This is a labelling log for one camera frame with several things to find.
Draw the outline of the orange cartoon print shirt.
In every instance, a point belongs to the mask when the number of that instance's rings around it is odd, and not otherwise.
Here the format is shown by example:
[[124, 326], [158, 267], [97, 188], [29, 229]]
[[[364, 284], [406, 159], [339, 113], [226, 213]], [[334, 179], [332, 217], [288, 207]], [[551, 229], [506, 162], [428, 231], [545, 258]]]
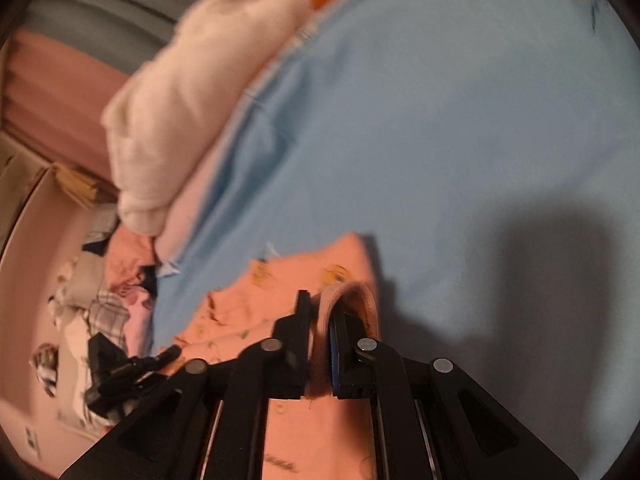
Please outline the orange cartoon print shirt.
[[172, 340], [181, 362], [219, 364], [268, 337], [302, 385], [295, 400], [268, 403], [262, 478], [372, 479], [370, 404], [330, 386], [330, 317], [353, 315], [378, 338], [378, 292], [363, 238], [348, 232], [314, 252], [253, 260], [231, 286], [212, 290]]

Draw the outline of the light pink garment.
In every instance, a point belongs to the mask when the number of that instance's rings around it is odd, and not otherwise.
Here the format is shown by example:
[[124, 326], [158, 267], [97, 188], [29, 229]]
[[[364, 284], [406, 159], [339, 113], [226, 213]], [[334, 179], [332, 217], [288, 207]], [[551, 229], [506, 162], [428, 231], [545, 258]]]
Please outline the light pink garment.
[[124, 305], [129, 313], [124, 326], [128, 356], [145, 356], [151, 341], [154, 300], [143, 287], [134, 286], [126, 293]]

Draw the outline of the black white plush toy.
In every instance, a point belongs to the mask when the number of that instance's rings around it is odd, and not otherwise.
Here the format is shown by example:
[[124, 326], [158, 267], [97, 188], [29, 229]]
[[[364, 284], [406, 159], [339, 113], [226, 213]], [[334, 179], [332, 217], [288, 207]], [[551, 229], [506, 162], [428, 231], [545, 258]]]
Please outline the black white plush toy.
[[48, 342], [40, 344], [29, 358], [29, 365], [46, 395], [54, 398], [58, 383], [58, 346]]

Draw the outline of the plaid grey blanket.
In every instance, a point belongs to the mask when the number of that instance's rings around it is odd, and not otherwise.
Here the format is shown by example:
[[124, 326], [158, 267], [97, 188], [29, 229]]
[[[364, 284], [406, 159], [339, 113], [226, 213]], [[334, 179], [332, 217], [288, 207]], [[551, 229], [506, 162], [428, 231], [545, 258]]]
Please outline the plaid grey blanket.
[[104, 259], [82, 252], [65, 263], [58, 272], [58, 287], [48, 301], [48, 311], [58, 331], [58, 421], [96, 436], [114, 422], [93, 414], [85, 404], [85, 392], [92, 385], [89, 340], [102, 334], [125, 349], [124, 325], [129, 318], [119, 298], [107, 290]]

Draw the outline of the salmon crumpled garment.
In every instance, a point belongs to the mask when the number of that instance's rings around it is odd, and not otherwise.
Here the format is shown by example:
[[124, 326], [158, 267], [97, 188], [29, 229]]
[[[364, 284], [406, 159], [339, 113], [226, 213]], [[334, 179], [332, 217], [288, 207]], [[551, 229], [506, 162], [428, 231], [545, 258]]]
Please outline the salmon crumpled garment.
[[123, 223], [113, 233], [105, 255], [105, 279], [111, 292], [144, 283], [146, 274], [156, 265], [152, 237], [132, 232]]

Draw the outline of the pink quilt under sheet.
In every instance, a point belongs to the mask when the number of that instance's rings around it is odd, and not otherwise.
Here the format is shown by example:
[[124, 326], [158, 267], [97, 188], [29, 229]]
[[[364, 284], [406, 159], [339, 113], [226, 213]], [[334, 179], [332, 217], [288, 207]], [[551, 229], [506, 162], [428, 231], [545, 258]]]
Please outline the pink quilt under sheet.
[[163, 232], [154, 243], [155, 252], [162, 266], [177, 263], [186, 250], [196, 231], [198, 218], [203, 212], [209, 189], [219, 174], [220, 167], [230, 151], [234, 136], [240, 128], [240, 122], [248, 112], [252, 99], [259, 90], [265, 89], [270, 80], [277, 75], [284, 61], [318, 29], [318, 18], [313, 16], [294, 35], [285, 41], [276, 54], [258, 70], [257, 75], [245, 86], [234, 101], [229, 118], [212, 146], [193, 171], [192, 176], [183, 185], [180, 193], [169, 208]]

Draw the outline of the grey striped pillow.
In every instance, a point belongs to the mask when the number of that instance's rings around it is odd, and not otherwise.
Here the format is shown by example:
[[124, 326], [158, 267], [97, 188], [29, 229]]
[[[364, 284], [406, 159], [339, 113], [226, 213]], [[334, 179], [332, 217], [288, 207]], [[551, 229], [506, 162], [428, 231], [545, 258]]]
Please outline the grey striped pillow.
[[90, 228], [82, 241], [81, 249], [102, 257], [118, 225], [117, 205], [99, 204], [94, 210]]

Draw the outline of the yellow curtain tassel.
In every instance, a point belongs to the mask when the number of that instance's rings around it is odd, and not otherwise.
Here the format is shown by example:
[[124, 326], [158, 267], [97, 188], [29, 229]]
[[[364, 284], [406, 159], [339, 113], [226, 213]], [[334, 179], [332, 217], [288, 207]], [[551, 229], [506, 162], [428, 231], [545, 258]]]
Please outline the yellow curtain tassel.
[[55, 162], [52, 169], [58, 187], [77, 205], [94, 209], [99, 205], [116, 203], [114, 188], [101, 179], [60, 162]]

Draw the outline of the white plush blanket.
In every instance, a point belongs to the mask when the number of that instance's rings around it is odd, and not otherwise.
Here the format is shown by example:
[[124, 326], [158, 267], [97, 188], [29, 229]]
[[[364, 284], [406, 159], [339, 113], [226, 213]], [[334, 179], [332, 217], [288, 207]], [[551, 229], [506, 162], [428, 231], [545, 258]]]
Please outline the white plush blanket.
[[118, 214], [157, 236], [246, 86], [311, 17], [311, 0], [198, 0], [101, 116]]

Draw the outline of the pink curtain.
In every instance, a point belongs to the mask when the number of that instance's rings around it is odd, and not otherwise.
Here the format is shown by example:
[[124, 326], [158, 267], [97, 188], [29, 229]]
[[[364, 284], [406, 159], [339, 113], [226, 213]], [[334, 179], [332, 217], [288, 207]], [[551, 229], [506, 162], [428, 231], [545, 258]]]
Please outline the pink curtain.
[[87, 53], [17, 29], [3, 70], [3, 129], [51, 162], [80, 167], [110, 182], [100, 118], [127, 79]]

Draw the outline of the blue floral bed sheet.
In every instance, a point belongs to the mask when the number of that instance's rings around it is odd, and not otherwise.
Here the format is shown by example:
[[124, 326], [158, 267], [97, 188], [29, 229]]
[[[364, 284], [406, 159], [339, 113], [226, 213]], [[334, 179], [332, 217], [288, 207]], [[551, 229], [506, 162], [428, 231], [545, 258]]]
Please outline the blue floral bed sheet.
[[250, 92], [154, 338], [248, 260], [355, 231], [384, 338], [583, 479], [639, 420], [639, 51], [606, 0], [346, 0]]

